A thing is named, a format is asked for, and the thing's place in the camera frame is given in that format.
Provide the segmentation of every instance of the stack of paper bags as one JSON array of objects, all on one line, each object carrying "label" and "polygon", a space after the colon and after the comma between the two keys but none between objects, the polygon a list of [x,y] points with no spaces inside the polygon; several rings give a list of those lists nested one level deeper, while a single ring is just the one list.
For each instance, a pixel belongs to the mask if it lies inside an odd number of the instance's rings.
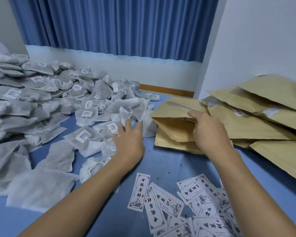
[{"label": "stack of paper bags", "polygon": [[195,119],[191,110],[206,112],[199,100],[172,97],[166,99],[151,115],[158,125],[155,145],[204,154],[194,140]]},{"label": "stack of paper bags", "polygon": [[296,178],[296,82],[265,75],[208,93],[202,101],[235,145],[239,140]]}]

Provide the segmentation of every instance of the curtain fold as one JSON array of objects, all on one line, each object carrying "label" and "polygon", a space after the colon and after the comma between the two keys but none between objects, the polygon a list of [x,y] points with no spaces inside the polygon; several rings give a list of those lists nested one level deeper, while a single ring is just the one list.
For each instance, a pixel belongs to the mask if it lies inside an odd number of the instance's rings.
[{"label": "curtain fold", "polygon": [[10,0],[26,45],[202,62],[218,0]]}]

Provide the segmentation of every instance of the blue tablecloth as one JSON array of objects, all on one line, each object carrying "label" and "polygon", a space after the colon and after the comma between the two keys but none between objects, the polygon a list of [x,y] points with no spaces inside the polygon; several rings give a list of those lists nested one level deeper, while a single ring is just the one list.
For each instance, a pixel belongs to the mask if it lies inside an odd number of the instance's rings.
[{"label": "blue tablecloth", "polygon": [[[159,102],[150,103],[156,108],[167,97],[161,95]],[[62,136],[79,129],[75,125],[74,115],[61,125],[68,129],[53,141],[31,153],[33,168],[47,156],[51,143],[62,140]],[[141,213],[127,209],[137,172],[151,175],[150,182],[154,182],[175,196],[179,190],[176,182],[201,173],[204,173],[215,186],[220,187],[218,173],[206,156],[157,147],[154,146],[154,139],[154,137],[144,138],[146,151],[142,161],[121,181],[119,193],[112,194],[107,200],[87,236],[150,236],[145,210]],[[261,155],[240,147],[237,147],[237,150],[257,180],[296,223],[296,179]],[[79,174],[85,161],[86,159],[76,151],[73,173]],[[0,197],[0,236],[14,237],[42,215],[40,212],[6,207],[6,199],[6,197]],[[192,217],[192,215],[190,208],[185,206],[182,216]]]}]

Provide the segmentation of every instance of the wooden baseboard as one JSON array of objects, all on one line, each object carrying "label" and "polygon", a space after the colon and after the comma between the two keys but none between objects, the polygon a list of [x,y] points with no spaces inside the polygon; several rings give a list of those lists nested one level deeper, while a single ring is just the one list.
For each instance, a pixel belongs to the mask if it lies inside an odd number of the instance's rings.
[{"label": "wooden baseboard", "polygon": [[186,96],[191,98],[193,98],[194,96],[193,91],[184,91],[184,90],[178,90],[178,89],[172,89],[172,88],[166,88],[166,87],[157,87],[157,86],[151,86],[151,85],[145,85],[145,84],[140,84],[139,89],[145,90],[145,91],[161,92],[161,93],[170,94],[170,95]]}]

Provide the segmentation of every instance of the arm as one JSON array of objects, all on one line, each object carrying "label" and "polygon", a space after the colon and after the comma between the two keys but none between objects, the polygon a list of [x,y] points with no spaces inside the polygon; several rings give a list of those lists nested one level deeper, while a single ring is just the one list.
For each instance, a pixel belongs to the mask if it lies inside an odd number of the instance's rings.
[{"label": "arm", "polygon": [[144,155],[142,128],[143,124],[138,123],[133,130],[130,120],[126,120],[125,130],[120,126],[119,137],[113,136],[116,155],[94,176],[27,227],[19,237],[84,236],[110,193]]},{"label": "arm", "polygon": [[214,164],[244,237],[296,237],[296,225],[255,179],[240,154],[230,145],[216,116],[190,111],[197,123],[197,146]]}]

